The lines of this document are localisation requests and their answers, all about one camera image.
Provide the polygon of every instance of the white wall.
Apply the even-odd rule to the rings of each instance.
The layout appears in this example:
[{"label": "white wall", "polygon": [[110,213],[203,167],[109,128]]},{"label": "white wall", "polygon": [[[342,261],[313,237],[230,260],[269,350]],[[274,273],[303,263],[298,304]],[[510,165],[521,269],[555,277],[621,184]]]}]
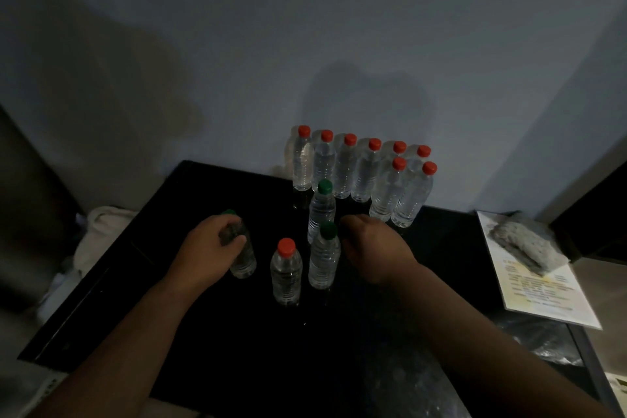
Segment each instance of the white wall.
[{"label": "white wall", "polygon": [[[139,207],[184,158],[270,173],[306,122],[430,144],[432,205],[535,214],[627,134],[616,52],[595,55],[610,93],[584,72],[557,105],[592,125],[542,117],[626,0],[9,2],[0,103],[84,208]],[[566,166],[521,185],[511,156],[540,121]],[[575,159],[577,137],[594,142]]]}]

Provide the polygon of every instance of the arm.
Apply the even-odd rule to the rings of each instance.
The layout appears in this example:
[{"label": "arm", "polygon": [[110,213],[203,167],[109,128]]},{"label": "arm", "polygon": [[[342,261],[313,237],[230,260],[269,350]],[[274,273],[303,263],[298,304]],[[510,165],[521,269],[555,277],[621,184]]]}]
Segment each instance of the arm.
[{"label": "arm", "polygon": [[365,215],[342,218],[342,247],[368,282],[392,289],[447,370],[508,415],[612,417],[419,264],[405,241]]},{"label": "arm", "polygon": [[233,215],[213,216],[192,230],[165,278],[29,416],[137,416],[187,309],[224,275],[243,248],[244,236],[227,246],[221,246],[218,237],[223,227],[238,220]]}]

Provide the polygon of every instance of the hand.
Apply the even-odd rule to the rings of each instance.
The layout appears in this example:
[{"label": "hand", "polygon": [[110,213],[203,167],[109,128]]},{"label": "hand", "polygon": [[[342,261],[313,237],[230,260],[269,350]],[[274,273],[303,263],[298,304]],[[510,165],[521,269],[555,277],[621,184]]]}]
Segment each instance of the hand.
[{"label": "hand", "polygon": [[418,265],[405,240],[378,218],[346,215],[340,234],[344,254],[373,284],[387,284]]},{"label": "hand", "polygon": [[163,279],[170,292],[193,303],[205,289],[224,276],[244,248],[246,237],[240,235],[222,246],[219,233],[225,226],[239,221],[235,215],[213,215],[187,234]]}]

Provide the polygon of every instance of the dark furniture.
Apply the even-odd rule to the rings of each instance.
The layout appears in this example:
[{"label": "dark furniture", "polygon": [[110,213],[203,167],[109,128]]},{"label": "dark furniture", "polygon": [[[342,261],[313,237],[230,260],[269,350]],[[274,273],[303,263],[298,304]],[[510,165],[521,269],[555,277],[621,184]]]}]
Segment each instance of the dark furniture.
[{"label": "dark furniture", "polygon": [[[451,376],[456,394],[428,352],[414,352],[403,315],[345,259],[329,293],[309,287],[305,268],[301,305],[286,310],[274,302],[268,265],[278,240],[294,239],[307,265],[306,204],[288,180],[182,162],[20,359],[75,369],[163,276],[186,233],[203,218],[232,208],[251,232],[257,271],[246,280],[227,273],[193,305],[153,397],[217,417],[377,416],[389,414],[390,407],[402,416],[403,407],[424,411],[430,402],[452,406],[461,397],[472,415],[481,415],[486,404]],[[342,200],[336,218],[367,209]],[[402,234],[420,262],[482,313],[502,310],[473,214],[425,207]],[[569,329],[585,367],[555,367],[618,409],[585,332]],[[440,405],[431,412],[451,415]]]}]

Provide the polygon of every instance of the person's right hand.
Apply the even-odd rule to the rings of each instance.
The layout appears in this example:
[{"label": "person's right hand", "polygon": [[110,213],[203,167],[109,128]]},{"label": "person's right hand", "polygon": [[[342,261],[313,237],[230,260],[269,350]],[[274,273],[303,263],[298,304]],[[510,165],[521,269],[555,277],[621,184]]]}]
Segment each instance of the person's right hand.
[{"label": "person's right hand", "polygon": [[344,254],[373,284],[387,284],[418,264],[401,236],[378,218],[346,215],[340,233]]}]

